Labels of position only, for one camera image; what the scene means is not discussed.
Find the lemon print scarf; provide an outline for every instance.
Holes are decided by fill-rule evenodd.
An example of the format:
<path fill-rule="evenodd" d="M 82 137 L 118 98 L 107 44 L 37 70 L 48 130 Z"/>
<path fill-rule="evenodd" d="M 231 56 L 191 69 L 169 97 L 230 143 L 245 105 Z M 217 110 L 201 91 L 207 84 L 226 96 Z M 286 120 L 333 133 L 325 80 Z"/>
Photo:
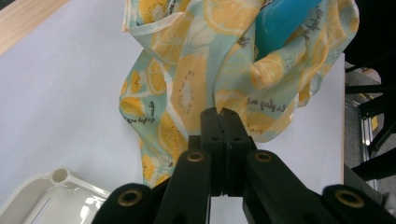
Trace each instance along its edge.
<path fill-rule="evenodd" d="M 126 0 L 124 17 L 144 49 L 120 112 L 140 135 L 151 187 L 172 174 L 209 107 L 237 112 L 255 141 L 275 138 L 359 25 L 353 0 Z"/>

